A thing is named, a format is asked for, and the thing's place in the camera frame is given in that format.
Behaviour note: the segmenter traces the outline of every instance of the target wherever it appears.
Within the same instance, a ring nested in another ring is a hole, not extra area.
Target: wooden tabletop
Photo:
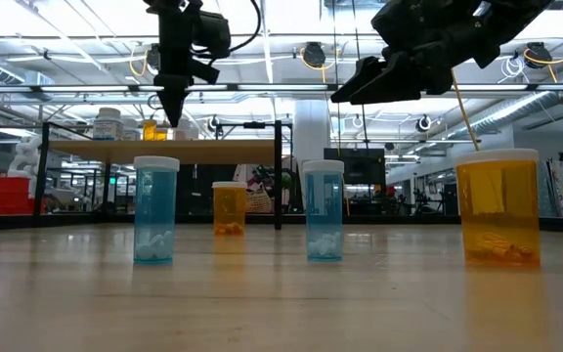
[[[542,266],[466,267],[459,226],[346,226],[308,263],[305,226],[176,227],[132,265],[132,224],[0,232],[0,352],[563,352],[563,234]]]
[[[130,164],[143,155],[168,156],[182,164],[273,164],[274,141],[51,141],[53,151],[85,160]]]

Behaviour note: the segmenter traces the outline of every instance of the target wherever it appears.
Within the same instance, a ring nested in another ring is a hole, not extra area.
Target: red container
[[[25,207],[29,194],[25,193],[0,193],[0,206]]]
[[[29,199],[29,179],[0,177],[0,207],[25,208]]]
[[[27,199],[24,206],[0,206],[0,215],[31,215],[34,213],[34,199]],[[45,200],[43,200],[40,213],[45,213]]]
[[[27,193],[29,179],[24,177],[0,177],[0,193]]]

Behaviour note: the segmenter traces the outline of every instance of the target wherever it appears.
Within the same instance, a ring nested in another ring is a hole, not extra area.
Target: wooden shelf
[[[130,164],[143,155],[168,156],[183,164],[273,164],[274,141],[51,141],[50,150],[85,160]]]

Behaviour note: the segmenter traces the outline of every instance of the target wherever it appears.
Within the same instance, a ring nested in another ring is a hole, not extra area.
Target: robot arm
[[[194,77],[215,84],[219,70],[195,60],[194,55],[210,60],[230,56],[231,35],[227,20],[219,14],[201,11],[201,0],[145,0],[147,12],[159,17],[159,73],[153,84],[164,87],[157,93],[164,112],[173,127],[177,127],[188,87]],[[209,54],[197,54],[193,44]]]
[[[392,0],[372,19],[388,44],[385,59],[356,63],[355,75],[331,96],[352,105],[420,99],[451,89],[451,69],[468,59],[481,68],[552,0]]]

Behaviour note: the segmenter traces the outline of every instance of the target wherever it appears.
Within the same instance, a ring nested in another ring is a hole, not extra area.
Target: white statue
[[[38,148],[42,138],[23,137],[15,147],[15,159],[8,169],[8,177],[24,177],[29,179],[29,197],[34,198],[36,193],[36,176],[38,175],[38,163],[40,152]]]

